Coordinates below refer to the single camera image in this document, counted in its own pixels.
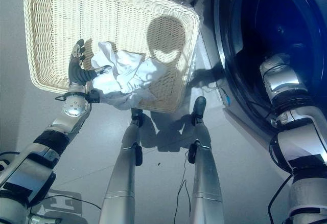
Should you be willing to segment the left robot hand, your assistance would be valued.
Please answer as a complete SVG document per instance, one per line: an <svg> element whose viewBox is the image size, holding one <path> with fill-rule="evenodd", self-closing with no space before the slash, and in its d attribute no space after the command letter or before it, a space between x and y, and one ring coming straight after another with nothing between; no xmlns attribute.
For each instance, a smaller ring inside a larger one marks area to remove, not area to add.
<svg viewBox="0 0 327 224"><path fill-rule="evenodd" d="M85 59L85 46L84 39L79 39L73 47L71 52L69 66L68 66L68 78L69 84L86 85L88 82L94 80L96 77L108 73L112 66L105 65L92 70L85 70L81 67L82 62Z"/></svg>

